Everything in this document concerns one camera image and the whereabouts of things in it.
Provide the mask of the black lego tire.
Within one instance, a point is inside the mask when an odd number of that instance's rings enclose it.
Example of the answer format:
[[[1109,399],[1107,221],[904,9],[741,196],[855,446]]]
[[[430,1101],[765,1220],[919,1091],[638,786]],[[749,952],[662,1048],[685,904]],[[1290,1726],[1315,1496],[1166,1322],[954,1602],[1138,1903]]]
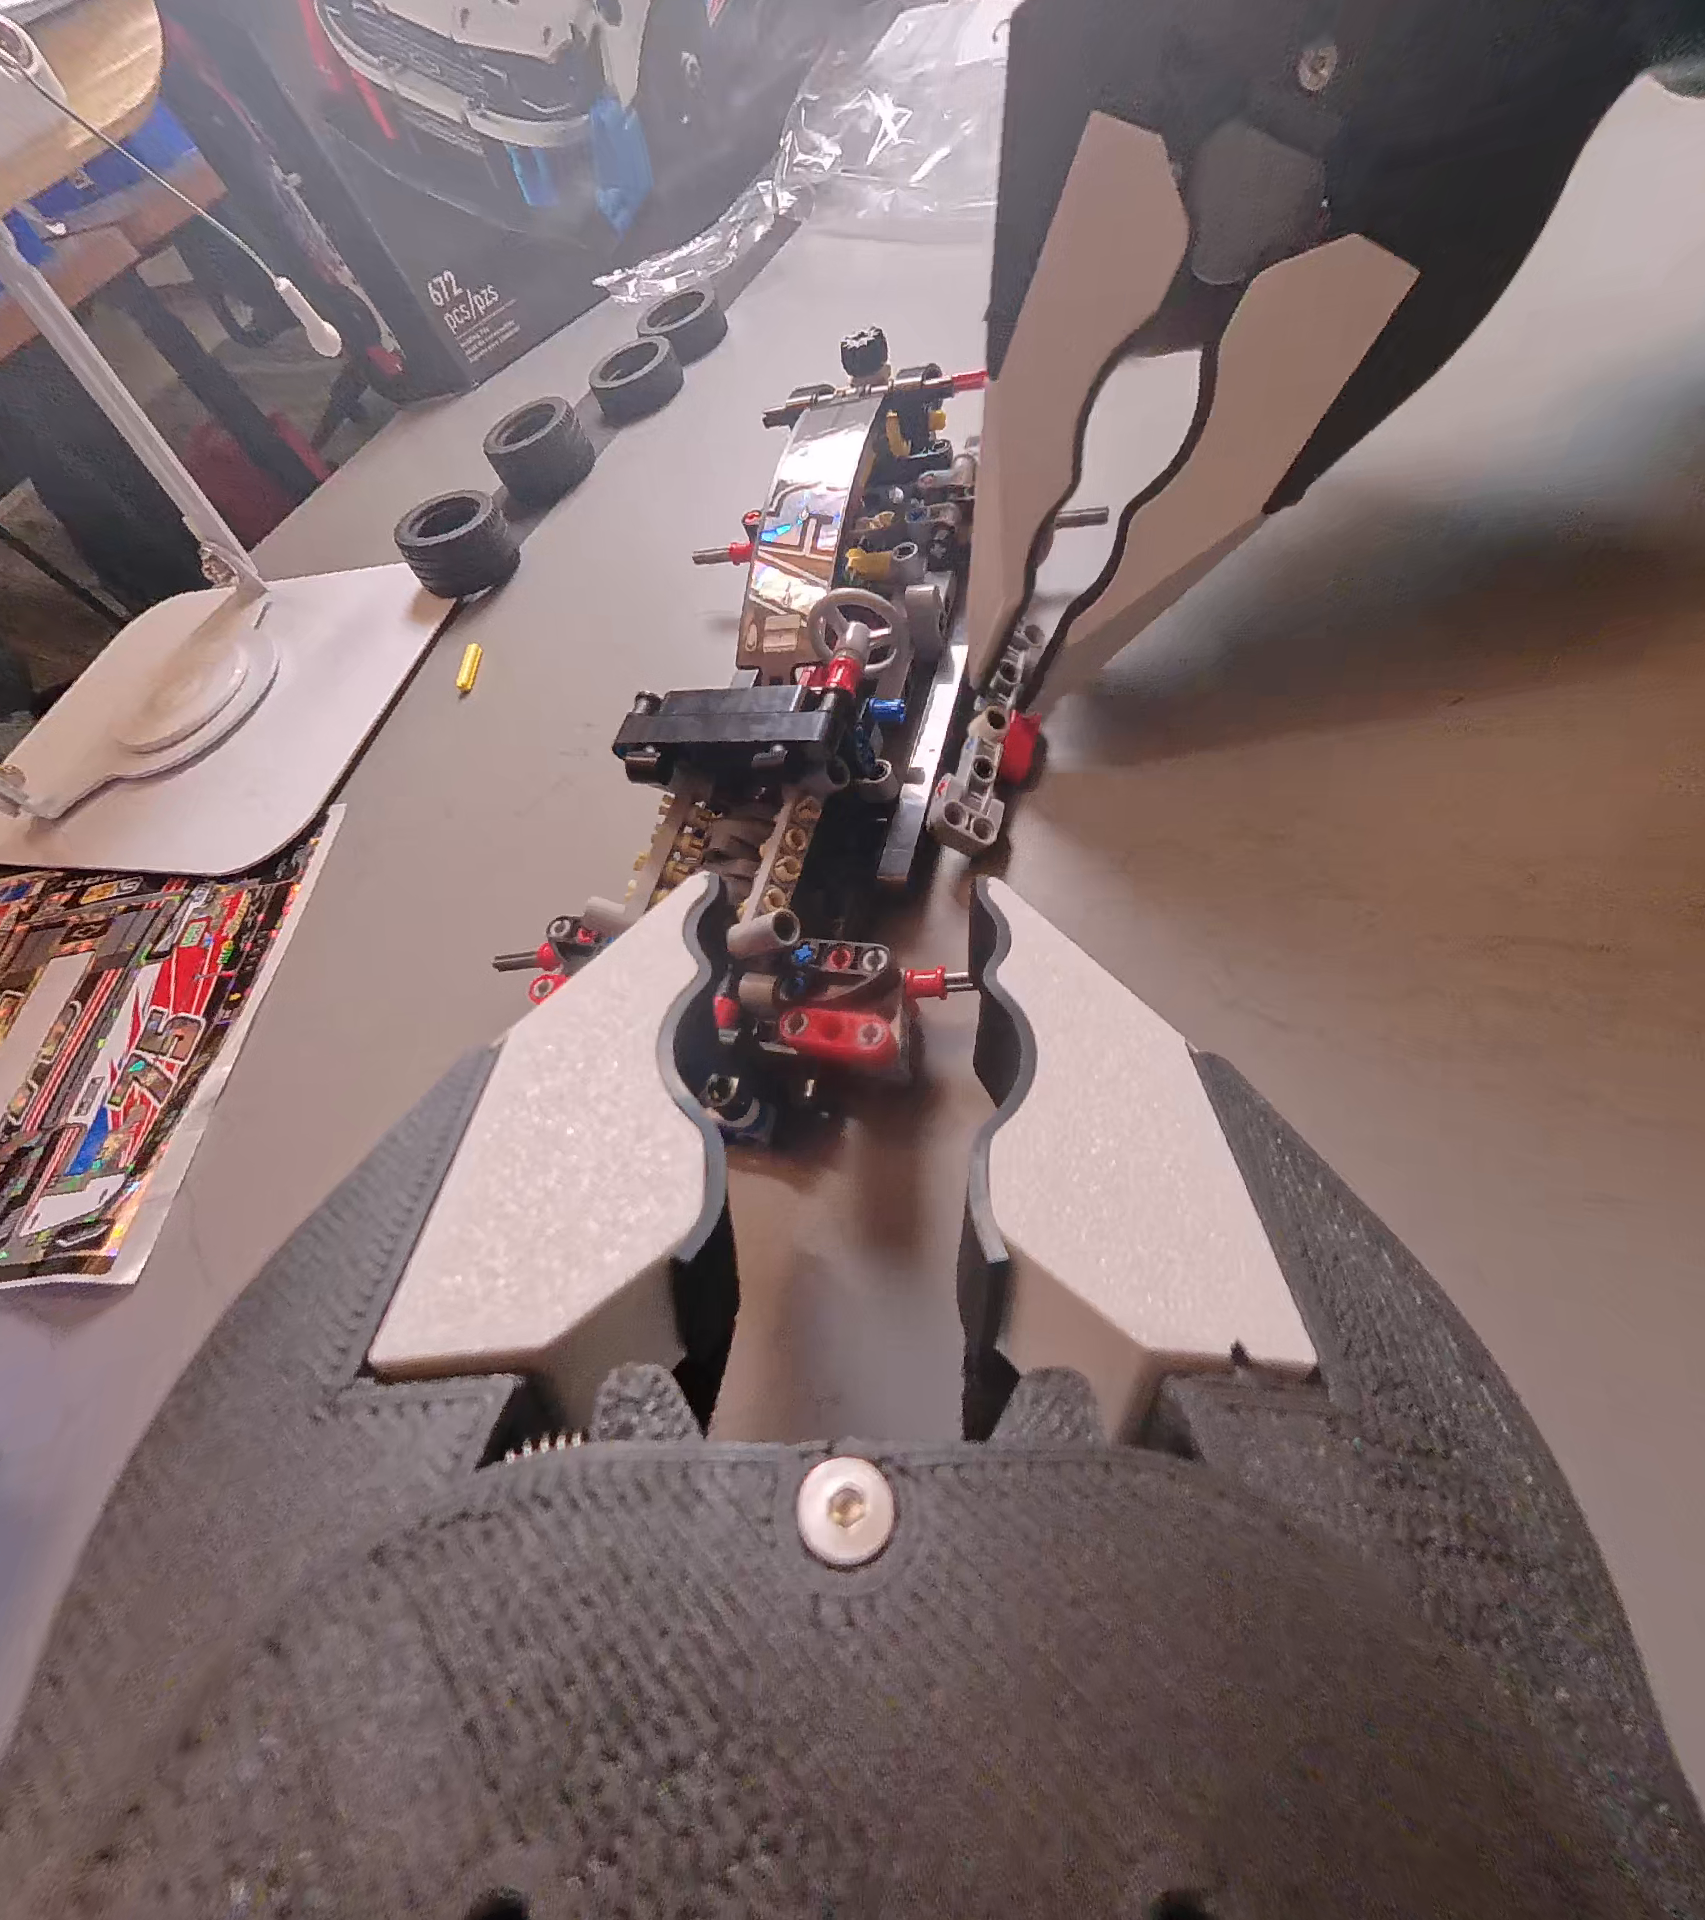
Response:
[[[685,369],[719,348],[726,330],[724,303],[711,287],[686,287],[650,303],[636,327],[640,340],[662,343]]]
[[[625,427],[669,407],[683,390],[683,373],[669,339],[640,334],[600,359],[587,375],[587,394],[600,420]]]
[[[393,522],[392,542],[420,586],[443,603],[486,596],[510,582],[519,565],[519,544],[488,491],[417,500]]]
[[[585,428],[559,396],[529,400],[494,420],[479,451],[513,515],[547,510],[596,464]]]

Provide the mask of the holographic sticker sheet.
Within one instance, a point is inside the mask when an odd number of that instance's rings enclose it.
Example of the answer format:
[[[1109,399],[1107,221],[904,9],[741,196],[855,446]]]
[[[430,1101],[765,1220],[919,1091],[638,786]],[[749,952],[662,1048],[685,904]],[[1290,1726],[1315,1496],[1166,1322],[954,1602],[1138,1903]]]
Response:
[[[135,1285],[341,818],[239,877],[0,877],[0,1294]]]

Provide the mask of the lego car chassis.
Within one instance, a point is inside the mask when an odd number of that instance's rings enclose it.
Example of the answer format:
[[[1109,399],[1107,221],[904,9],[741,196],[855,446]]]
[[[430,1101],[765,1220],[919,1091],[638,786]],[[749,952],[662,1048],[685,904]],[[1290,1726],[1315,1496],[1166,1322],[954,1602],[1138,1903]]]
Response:
[[[625,895],[491,962],[542,1004],[645,910],[717,877],[728,926],[692,1084],[730,1147],[777,1145],[853,1082],[908,1086],[919,1006],[973,989],[902,960],[876,918],[932,849],[953,852],[925,815],[974,692],[960,612],[981,441],[959,445],[946,412],[989,375],[896,367],[881,328],[848,334],[840,364],[765,415],[785,431],[768,493],[741,541],[697,552],[744,573],[730,680],[642,691],[614,736],[627,780],[659,794]]]

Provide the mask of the empty clear plastic bag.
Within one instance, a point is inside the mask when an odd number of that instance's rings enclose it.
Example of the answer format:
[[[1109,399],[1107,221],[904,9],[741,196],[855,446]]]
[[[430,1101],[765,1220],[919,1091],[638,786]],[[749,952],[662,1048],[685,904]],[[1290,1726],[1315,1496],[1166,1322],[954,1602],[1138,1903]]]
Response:
[[[930,243],[991,227],[998,200],[1010,2],[908,7],[815,61],[771,159],[704,231],[597,279],[642,306],[744,279],[803,227]]]

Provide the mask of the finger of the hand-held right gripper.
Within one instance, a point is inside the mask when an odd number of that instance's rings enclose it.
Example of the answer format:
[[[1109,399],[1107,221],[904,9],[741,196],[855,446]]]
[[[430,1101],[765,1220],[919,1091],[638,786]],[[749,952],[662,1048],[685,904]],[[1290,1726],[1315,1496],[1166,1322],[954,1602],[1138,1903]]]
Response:
[[[1099,582],[1065,612],[1038,686],[1056,707],[1267,521],[1311,436],[1419,281],[1349,235],[1265,269],[1216,348],[1174,464],[1125,510]]]
[[[1160,306],[1189,240],[1162,135],[1095,110],[985,394],[966,675],[991,698],[1004,663],[1022,656],[1020,705],[1053,707],[1168,608],[1196,565],[1196,508],[1187,477],[1168,468],[1122,513],[1110,580],[1067,621],[1078,637],[1020,644],[1038,549],[1078,481],[1090,407]]]

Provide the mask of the grey lego beam assembly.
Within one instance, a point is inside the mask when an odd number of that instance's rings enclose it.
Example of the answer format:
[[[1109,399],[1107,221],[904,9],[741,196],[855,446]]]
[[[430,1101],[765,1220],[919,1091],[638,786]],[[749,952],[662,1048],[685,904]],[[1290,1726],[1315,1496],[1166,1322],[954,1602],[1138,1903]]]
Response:
[[[1002,836],[1009,797],[1040,763],[1040,718],[1026,684],[1046,656],[1032,623],[1015,626],[982,688],[959,702],[960,730],[942,757],[923,828],[944,851],[981,859]]]

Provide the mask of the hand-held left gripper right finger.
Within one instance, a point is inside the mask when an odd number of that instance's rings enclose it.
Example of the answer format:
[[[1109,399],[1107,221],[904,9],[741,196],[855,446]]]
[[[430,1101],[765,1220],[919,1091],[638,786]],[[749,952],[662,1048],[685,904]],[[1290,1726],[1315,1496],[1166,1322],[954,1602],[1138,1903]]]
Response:
[[[1142,1438],[1159,1387],[1318,1354],[1185,1036],[985,877],[968,909],[973,1071],[991,1101],[966,1154],[960,1433],[1069,1370],[1104,1438]]]

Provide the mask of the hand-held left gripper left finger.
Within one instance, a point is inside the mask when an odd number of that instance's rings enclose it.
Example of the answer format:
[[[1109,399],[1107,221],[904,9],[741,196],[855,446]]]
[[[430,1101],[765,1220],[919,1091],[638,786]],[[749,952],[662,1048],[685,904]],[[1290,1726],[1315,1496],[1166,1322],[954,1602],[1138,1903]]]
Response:
[[[713,1038],[711,875],[683,882],[489,1057],[369,1340],[383,1382],[513,1377],[587,1404],[622,1364],[717,1400],[737,1324]]]

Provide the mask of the black lego set box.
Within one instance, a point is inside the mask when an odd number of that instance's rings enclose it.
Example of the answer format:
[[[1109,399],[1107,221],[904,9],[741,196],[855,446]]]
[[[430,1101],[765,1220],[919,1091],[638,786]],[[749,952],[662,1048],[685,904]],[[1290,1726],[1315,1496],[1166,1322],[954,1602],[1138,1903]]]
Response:
[[[458,394],[724,214],[835,37],[809,2],[156,5],[168,108],[400,402]]]

